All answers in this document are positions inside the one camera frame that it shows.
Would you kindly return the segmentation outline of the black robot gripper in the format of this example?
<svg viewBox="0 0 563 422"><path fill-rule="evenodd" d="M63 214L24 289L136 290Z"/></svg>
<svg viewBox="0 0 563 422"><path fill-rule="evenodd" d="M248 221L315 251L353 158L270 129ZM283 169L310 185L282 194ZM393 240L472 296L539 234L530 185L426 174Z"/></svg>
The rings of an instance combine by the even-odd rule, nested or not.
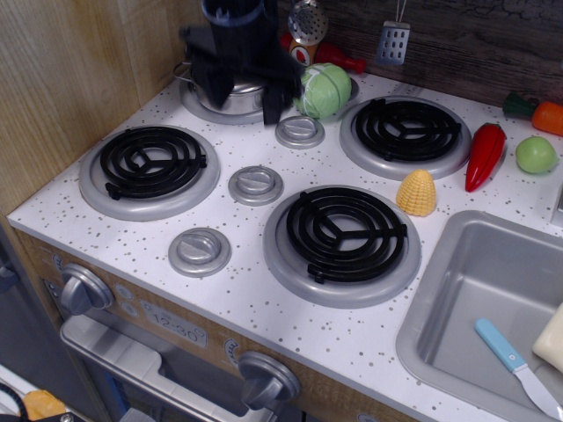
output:
<svg viewBox="0 0 563 422"><path fill-rule="evenodd" d="M179 30L194 82L216 108L223 107L237 76L264 84L263 122L276 125L303 90L303 68L278 40L277 2L202 1L201 10L207 26Z"/></svg>

